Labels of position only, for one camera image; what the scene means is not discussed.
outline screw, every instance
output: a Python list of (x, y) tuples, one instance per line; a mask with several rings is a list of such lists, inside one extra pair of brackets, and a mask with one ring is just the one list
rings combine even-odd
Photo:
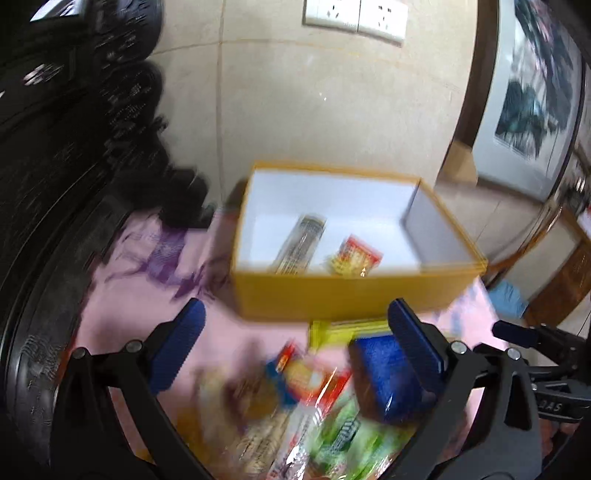
[(468, 351), (468, 347), (463, 342), (452, 342), (452, 351), (458, 355), (463, 355)]
[(506, 352), (511, 360), (519, 360), (521, 358), (521, 353), (517, 348), (508, 348)]
[(74, 350), (72, 352), (72, 356), (76, 360), (80, 360), (80, 358), (82, 358), (85, 355), (86, 355), (86, 348), (84, 348), (83, 346), (78, 347), (76, 350)]
[(130, 342), (125, 345), (125, 350), (129, 353), (137, 353), (139, 352), (144, 345), (139, 340), (131, 340)]

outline picture frame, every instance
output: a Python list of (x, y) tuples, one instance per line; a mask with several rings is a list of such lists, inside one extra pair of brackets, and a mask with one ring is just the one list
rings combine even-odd
[(583, 102), (577, 45), (541, 0), (499, 0), (491, 87), (472, 153), (478, 176), (545, 201)]

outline cardboard box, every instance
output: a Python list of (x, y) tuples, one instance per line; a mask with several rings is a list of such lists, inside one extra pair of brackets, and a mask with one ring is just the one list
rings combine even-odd
[(478, 172), (472, 149), (459, 140), (452, 141), (439, 171), (439, 177), (447, 181), (475, 186), (478, 183)]
[[(307, 272), (270, 272), (303, 215), (326, 218)], [(351, 234), (383, 253), (367, 277), (326, 267)], [(420, 178), (285, 164), (254, 167), (232, 259), (241, 315), (274, 322), (383, 317), (399, 297), (416, 312), (442, 309), (485, 270), (486, 259)]]

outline pink tablecloth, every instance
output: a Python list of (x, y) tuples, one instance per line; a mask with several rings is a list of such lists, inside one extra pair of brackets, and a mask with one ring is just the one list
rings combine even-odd
[[(206, 305), (206, 326), (184, 363), (172, 388), (158, 399), (174, 421), (190, 405), (197, 373), (207, 367), (236, 374), (255, 359), (272, 358), (290, 339), (307, 343), (305, 323), (251, 323), (232, 306), (228, 268), (236, 215), (219, 212), (204, 231), (163, 228), (154, 215), (134, 215), (115, 242), (110, 259), (93, 275), (74, 347), (91, 353), (120, 350), (131, 339), (145, 339), (156, 325), (174, 318), (187, 300), (197, 297)], [(443, 312), (423, 314), (445, 334), (462, 338), (470, 347), (485, 342), (506, 348), (491, 334), (497, 316), (479, 279)], [(319, 354), (326, 362), (344, 366), (345, 350)], [(118, 391), (113, 400), (132, 448), (143, 442)], [(469, 402), (469, 417), (479, 395)]]

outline white socket panel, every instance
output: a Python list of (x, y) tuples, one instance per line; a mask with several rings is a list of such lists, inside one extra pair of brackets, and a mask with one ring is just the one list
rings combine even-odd
[(357, 32), (361, 0), (307, 0), (307, 25), (340, 28)]
[(408, 5), (397, 0), (362, 0), (359, 32), (396, 43), (404, 42)]

